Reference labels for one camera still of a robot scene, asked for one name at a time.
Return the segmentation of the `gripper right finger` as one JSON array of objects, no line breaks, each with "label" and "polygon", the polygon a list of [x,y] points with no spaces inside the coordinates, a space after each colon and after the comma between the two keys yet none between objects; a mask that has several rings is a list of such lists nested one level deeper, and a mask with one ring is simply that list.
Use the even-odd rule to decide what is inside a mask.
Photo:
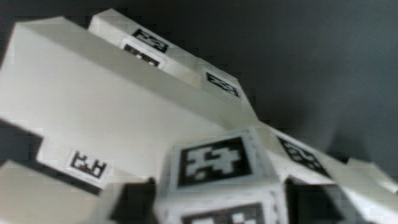
[{"label": "gripper right finger", "polygon": [[290,178],[285,185],[290,224],[356,223],[356,211],[335,184],[310,184]]}]

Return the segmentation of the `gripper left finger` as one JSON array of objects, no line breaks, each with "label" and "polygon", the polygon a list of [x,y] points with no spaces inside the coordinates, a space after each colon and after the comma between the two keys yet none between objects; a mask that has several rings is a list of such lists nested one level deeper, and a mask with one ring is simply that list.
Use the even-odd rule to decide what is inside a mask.
[{"label": "gripper left finger", "polygon": [[143,183],[127,183],[109,219],[116,224],[159,224],[154,205],[157,196],[157,182],[150,178]]}]

